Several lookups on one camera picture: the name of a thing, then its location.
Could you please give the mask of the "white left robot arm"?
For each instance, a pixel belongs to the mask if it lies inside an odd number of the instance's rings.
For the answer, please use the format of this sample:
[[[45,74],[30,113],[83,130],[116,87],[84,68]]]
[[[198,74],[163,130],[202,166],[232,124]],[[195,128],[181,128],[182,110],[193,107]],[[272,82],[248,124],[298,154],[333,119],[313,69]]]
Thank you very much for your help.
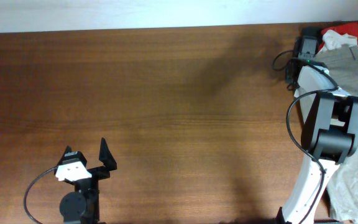
[[[99,161],[102,166],[88,169],[87,160],[80,151],[67,147],[57,164],[55,177],[74,186],[60,202],[60,213],[64,223],[99,223],[99,181],[110,178],[117,169],[105,138],[101,139]]]

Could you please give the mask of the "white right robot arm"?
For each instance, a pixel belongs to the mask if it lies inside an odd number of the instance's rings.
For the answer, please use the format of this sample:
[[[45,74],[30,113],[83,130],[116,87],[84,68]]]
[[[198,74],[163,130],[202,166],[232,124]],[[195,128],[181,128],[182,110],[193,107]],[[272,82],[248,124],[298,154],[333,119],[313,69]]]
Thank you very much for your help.
[[[303,153],[294,189],[280,207],[275,223],[314,223],[314,215],[330,178],[358,147],[358,96],[344,91],[330,76],[328,67],[316,60],[322,42],[318,27],[305,27],[296,38],[291,58],[281,68],[294,100],[287,109],[301,108],[301,140],[289,137]]]

